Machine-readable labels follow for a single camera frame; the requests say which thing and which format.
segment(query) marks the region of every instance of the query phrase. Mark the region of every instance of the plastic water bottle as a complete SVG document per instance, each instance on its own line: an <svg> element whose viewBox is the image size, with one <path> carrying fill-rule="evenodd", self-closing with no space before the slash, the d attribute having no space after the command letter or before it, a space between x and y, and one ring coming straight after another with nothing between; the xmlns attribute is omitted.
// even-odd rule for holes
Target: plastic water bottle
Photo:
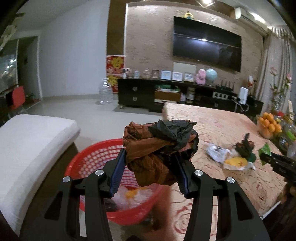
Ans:
<svg viewBox="0 0 296 241"><path fill-rule="evenodd" d="M112 86L108 83L109 78L103 78L100 88L100 104L110 104L113 101Z"/></svg>

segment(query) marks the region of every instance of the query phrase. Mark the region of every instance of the pink stuffed toy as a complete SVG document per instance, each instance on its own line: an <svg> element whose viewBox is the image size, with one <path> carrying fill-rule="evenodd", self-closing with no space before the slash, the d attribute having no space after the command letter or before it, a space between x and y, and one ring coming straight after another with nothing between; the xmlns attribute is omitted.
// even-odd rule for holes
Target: pink stuffed toy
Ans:
<svg viewBox="0 0 296 241"><path fill-rule="evenodd" d="M200 69L198 73L195 76L195 81L199 85L205 85L205 77L206 77L206 72L204 69Z"/></svg>

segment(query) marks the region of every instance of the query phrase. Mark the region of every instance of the white cushion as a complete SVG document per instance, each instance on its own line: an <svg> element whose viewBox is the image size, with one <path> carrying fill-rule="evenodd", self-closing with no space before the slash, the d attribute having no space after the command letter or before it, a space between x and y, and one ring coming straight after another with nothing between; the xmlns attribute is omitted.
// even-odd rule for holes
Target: white cushion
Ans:
<svg viewBox="0 0 296 241"><path fill-rule="evenodd" d="M0 210L17 235L42 181L79 133L74 120L39 115L0 127Z"/></svg>

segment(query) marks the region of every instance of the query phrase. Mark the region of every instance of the picture frame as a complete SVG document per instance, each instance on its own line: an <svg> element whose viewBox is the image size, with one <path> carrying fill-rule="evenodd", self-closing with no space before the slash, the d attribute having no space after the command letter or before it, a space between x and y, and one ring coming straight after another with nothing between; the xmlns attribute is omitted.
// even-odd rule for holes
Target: picture frame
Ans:
<svg viewBox="0 0 296 241"><path fill-rule="evenodd" d="M181 72L173 72L172 80L174 80L174 81L183 81L182 75L183 75L183 73L181 73Z"/></svg>
<svg viewBox="0 0 296 241"><path fill-rule="evenodd" d="M161 71L161 79L162 80L171 80L172 79L172 72L167 70Z"/></svg>
<svg viewBox="0 0 296 241"><path fill-rule="evenodd" d="M151 78L157 78L157 79L159 78L159 70L158 69L152 70Z"/></svg>
<svg viewBox="0 0 296 241"><path fill-rule="evenodd" d="M184 81L194 82L194 74L184 73Z"/></svg>
<svg viewBox="0 0 296 241"><path fill-rule="evenodd" d="M133 73L133 78L134 79L139 79L140 78L140 71L135 70L134 73Z"/></svg>

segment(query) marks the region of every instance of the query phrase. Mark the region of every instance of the fruit bowl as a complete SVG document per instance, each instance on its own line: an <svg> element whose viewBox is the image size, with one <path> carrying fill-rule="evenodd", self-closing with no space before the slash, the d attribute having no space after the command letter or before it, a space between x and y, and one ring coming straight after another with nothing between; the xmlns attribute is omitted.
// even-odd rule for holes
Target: fruit bowl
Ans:
<svg viewBox="0 0 296 241"><path fill-rule="evenodd" d="M267 127L265 127L262 124L262 122L259 120L259 118L260 118L259 115L257 115L256 118L257 118L258 131L259 131L260 135L262 137L264 137L265 139L268 139L268 140L272 139L274 136L274 132L270 131Z"/></svg>

